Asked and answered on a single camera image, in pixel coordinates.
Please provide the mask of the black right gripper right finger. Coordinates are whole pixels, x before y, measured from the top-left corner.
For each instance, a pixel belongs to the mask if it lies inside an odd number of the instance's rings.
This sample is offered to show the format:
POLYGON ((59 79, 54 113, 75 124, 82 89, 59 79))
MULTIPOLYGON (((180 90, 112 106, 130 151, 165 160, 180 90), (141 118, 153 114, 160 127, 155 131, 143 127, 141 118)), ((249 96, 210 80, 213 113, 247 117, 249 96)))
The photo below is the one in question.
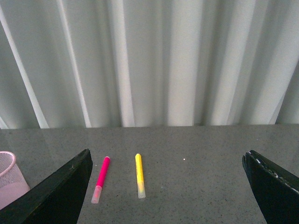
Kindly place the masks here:
POLYGON ((251 150, 242 165, 257 204, 268 224, 299 222, 299 178, 251 150))

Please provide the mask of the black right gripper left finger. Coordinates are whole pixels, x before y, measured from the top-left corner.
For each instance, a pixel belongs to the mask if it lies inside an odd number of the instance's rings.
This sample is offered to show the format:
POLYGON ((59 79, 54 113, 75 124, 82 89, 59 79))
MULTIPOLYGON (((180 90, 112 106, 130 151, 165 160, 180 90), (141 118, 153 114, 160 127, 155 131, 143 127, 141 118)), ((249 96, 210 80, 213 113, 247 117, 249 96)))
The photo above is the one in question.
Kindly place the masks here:
POLYGON ((1 209, 2 224, 75 224, 92 173, 89 149, 69 160, 29 192, 1 209))

